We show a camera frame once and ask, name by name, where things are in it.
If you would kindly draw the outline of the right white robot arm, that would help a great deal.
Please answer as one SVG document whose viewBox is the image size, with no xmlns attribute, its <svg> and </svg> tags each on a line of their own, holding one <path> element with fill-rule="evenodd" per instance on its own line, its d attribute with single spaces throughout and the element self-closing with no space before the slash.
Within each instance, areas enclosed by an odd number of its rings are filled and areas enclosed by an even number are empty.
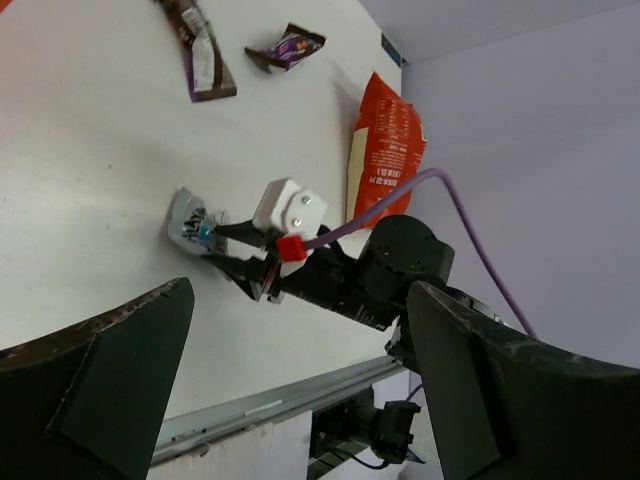
<svg viewBox="0 0 640 480">
<path fill-rule="evenodd" d="M 415 281 L 440 288 L 462 305 L 497 320 L 486 304 L 448 285 L 453 249 L 421 221 L 407 215 L 383 218 L 358 257 L 333 241 L 311 253 L 293 273 L 276 253 L 275 231 L 250 222 L 218 226 L 217 241 L 203 260 L 221 270 L 252 300 L 277 303 L 289 294 L 373 328 L 394 330 L 385 350 L 406 369 L 418 369 L 409 329 L 407 295 Z"/>
</svg>

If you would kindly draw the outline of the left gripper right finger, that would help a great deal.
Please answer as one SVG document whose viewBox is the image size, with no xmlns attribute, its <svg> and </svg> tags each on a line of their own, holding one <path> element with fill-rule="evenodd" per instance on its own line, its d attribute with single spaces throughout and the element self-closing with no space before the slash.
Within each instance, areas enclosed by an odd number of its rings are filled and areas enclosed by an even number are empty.
<svg viewBox="0 0 640 480">
<path fill-rule="evenodd" d="M 407 311 L 447 479 L 635 479 L 639 372 L 556 348 L 426 283 Z"/>
</svg>

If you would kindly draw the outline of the purple brown snack wrapper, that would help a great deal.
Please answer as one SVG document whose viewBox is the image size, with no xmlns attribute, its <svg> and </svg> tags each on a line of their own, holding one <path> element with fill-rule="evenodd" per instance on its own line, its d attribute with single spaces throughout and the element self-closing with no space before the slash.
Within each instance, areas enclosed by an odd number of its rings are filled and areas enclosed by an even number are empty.
<svg viewBox="0 0 640 480">
<path fill-rule="evenodd" d="M 245 47 L 245 54 L 262 70 L 289 71 L 324 47 L 326 37 L 297 24 L 289 23 L 272 46 L 256 50 Z"/>
</svg>

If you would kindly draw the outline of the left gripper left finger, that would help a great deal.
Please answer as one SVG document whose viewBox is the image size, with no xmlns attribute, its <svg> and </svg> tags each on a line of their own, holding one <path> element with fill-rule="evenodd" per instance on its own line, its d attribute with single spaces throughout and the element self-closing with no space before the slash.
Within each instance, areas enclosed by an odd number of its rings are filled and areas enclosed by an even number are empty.
<svg viewBox="0 0 640 480">
<path fill-rule="evenodd" d="M 2 350 L 2 478 L 145 478 L 194 306 L 175 278 Z"/>
</svg>

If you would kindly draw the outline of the silver blue snack packet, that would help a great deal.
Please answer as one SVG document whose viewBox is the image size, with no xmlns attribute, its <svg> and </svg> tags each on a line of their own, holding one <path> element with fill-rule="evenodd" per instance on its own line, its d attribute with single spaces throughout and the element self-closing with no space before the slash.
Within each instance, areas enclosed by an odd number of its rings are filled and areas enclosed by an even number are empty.
<svg viewBox="0 0 640 480">
<path fill-rule="evenodd" d="M 169 239 L 187 254 L 226 254 L 228 241 L 217 234 L 215 228 L 226 225 L 228 221 L 226 211 L 209 211 L 200 197 L 186 188 L 181 188 L 171 206 L 167 234 Z"/>
</svg>

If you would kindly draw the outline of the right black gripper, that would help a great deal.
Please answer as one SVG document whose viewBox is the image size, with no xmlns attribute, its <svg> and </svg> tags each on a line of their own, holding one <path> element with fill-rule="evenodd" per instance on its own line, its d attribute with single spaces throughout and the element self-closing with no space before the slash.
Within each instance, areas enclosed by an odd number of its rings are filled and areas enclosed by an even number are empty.
<svg viewBox="0 0 640 480">
<path fill-rule="evenodd" d="M 275 245 L 274 230 L 260 230 L 251 220 L 235 224 L 218 224 L 214 232 L 258 249 Z M 259 301 L 264 293 L 268 264 L 252 256 L 241 259 L 212 252 L 202 259 L 219 269 L 251 300 Z M 324 310 L 379 331 L 387 330 L 400 316 L 400 306 L 388 299 L 376 298 L 365 288 L 366 268 L 358 259 L 349 257 L 339 247 L 315 250 L 302 267 L 271 284 L 270 297 L 288 294 Z"/>
</svg>

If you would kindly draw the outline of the brown white snack wrapper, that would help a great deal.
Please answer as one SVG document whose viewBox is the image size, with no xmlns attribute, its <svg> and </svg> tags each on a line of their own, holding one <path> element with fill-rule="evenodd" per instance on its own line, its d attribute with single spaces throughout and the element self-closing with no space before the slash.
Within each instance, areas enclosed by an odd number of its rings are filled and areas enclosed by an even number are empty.
<svg viewBox="0 0 640 480">
<path fill-rule="evenodd" d="M 181 44 L 193 103 L 235 97 L 236 82 L 198 1 L 158 1 Z"/>
</svg>

